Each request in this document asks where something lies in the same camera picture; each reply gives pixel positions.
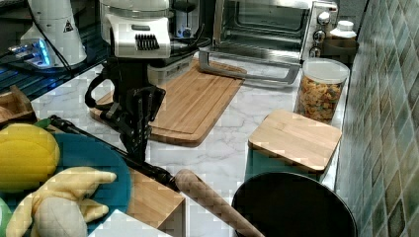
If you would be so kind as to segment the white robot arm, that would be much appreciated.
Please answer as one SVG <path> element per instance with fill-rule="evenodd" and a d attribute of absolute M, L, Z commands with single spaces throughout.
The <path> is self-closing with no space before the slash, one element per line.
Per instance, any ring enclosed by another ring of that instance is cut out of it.
<path fill-rule="evenodd" d="M 165 97 L 163 89 L 149 82 L 148 65 L 171 54 L 169 0 L 99 1 L 101 36 L 109 49 L 85 104 L 120 133 L 129 157 L 143 162 L 150 123 Z"/>

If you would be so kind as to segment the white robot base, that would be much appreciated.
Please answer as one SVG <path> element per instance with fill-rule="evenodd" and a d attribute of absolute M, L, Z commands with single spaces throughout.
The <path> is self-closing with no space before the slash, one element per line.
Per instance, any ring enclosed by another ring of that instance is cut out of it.
<path fill-rule="evenodd" d="M 8 50 L 38 68 L 70 70 L 87 58 L 70 0 L 26 0 L 33 25 Z"/>

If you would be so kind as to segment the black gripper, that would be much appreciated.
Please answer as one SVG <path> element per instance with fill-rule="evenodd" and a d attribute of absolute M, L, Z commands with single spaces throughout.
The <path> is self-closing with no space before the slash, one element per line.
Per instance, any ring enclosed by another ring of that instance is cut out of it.
<path fill-rule="evenodd" d="M 88 86 L 85 104 L 103 112 L 101 119 L 118 129 L 128 155 L 143 163 L 149 123 L 157 116 L 165 90 L 149 82 L 146 59 L 108 57 L 103 66 L 101 73 Z M 113 100 L 99 105 L 92 92 L 105 80 L 114 84 Z"/>

